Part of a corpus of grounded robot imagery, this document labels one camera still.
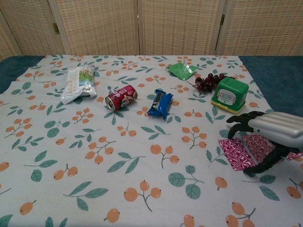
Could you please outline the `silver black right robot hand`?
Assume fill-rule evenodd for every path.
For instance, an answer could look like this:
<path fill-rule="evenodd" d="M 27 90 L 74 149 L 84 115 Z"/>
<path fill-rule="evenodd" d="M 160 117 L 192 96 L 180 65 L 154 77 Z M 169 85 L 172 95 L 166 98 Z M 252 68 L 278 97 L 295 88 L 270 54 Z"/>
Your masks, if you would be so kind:
<path fill-rule="evenodd" d="M 238 131 L 253 132 L 268 140 L 274 149 L 256 166 L 243 170 L 245 174 L 260 174 L 278 163 L 289 153 L 303 151 L 303 118 L 284 112 L 251 111 L 240 115 L 233 115 L 226 120 L 235 123 L 228 133 L 231 139 Z"/>

